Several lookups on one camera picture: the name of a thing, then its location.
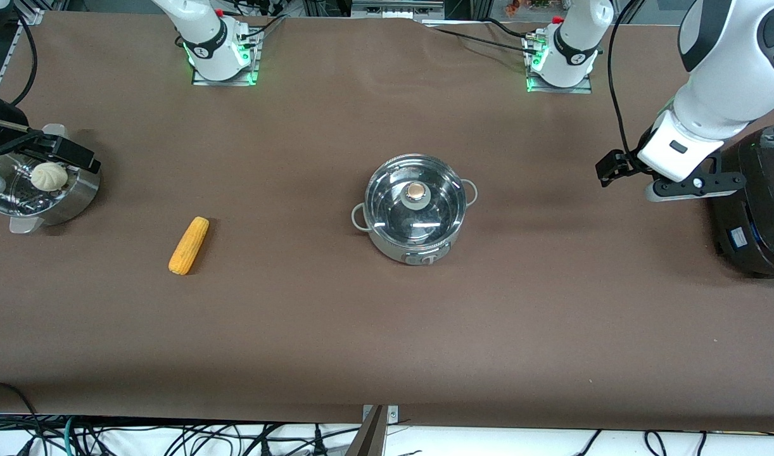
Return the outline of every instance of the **pot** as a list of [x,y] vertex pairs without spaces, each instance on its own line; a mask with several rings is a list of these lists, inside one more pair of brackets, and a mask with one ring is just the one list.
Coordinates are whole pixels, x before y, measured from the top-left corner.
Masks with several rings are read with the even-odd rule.
[[100,187],[100,173],[65,167],[66,184],[56,191],[41,191],[30,182],[36,165],[42,163],[20,153],[0,156],[0,213],[10,216],[10,232],[28,234],[42,225],[57,225],[83,212]]
[[[474,190],[466,199],[463,184]],[[373,173],[364,202],[350,220],[387,257],[407,265],[431,265],[443,258],[460,233],[466,208],[477,200],[477,187],[433,156],[396,156]],[[365,226],[356,222],[364,212]]]

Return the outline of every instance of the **yellow corn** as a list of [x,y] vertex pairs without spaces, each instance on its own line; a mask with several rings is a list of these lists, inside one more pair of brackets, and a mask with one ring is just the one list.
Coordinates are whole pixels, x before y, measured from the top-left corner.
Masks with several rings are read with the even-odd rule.
[[190,271],[193,260],[196,260],[198,249],[201,248],[201,243],[207,236],[208,226],[210,226],[210,221],[204,217],[196,217],[190,222],[190,226],[188,226],[187,231],[184,231],[179,245],[173,251],[173,256],[170,257],[170,263],[167,264],[167,268],[173,274],[182,276]]

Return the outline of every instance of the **table surface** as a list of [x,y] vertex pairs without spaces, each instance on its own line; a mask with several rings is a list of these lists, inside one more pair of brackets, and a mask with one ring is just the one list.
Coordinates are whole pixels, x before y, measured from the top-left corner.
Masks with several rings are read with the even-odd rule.
[[[47,13],[34,35],[20,107],[103,162],[77,219],[15,236],[0,216],[0,381],[40,412],[339,422],[384,402],[415,424],[774,430],[774,281],[715,256],[700,201],[601,188],[619,147],[604,57],[592,95],[528,93],[513,52],[288,18],[259,84],[230,89],[190,86],[163,15]],[[634,141],[686,75],[676,28],[618,44]],[[17,47],[4,99],[29,71]],[[432,267],[350,225],[402,153],[479,186]],[[195,216],[210,233],[175,276]]]

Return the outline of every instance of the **lid knob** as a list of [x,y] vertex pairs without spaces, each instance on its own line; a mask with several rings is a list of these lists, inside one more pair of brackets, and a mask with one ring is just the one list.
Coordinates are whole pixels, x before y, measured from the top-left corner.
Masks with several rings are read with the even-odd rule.
[[421,184],[421,182],[413,182],[407,186],[407,198],[413,201],[417,201],[424,197],[426,192],[427,189],[424,187],[424,184]]

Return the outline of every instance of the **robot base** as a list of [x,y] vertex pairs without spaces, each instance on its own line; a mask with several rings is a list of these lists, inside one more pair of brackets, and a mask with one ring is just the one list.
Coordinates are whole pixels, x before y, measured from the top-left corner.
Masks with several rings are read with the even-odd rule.
[[[254,34],[254,32],[258,32],[260,30],[260,27],[250,27],[249,28],[249,34]],[[249,63],[248,66],[246,66],[244,69],[240,70],[240,72],[229,78],[228,80],[223,81],[213,81],[208,80],[207,78],[204,78],[199,72],[197,72],[196,67],[193,66],[192,61],[190,62],[190,66],[193,67],[193,85],[195,86],[221,86],[221,87],[246,87],[246,86],[252,86],[257,84],[257,74],[260,71],[260,55],[263,51],[263,35],[265,35],[265,32],[258,32],[257,35],[254,35],[253,37],[247,38],[247,40],[243,41],[243,43],[247,44],[248,46],[251,46],[249,49],[241,50],[242,53],[248,53],[249,58],[251,60],[251,63]]]
[[592,85],[590,84],[590,76],[584,76],[584,79],[580,83],[573,87],[556,87],[548,84],[542,76],[531,68],[534,64],[534,60],[541,58],[541,54],[547,52],[547,49],[543,49],[543,35],[541,34],[528,34],[528,37],[523,38],[524,49],[534,49],[540,54],[525,54],[525,72],[527,74],[527,87],[528,92],[551,92],[551,93],[580,93],[589,94],[592,93]]

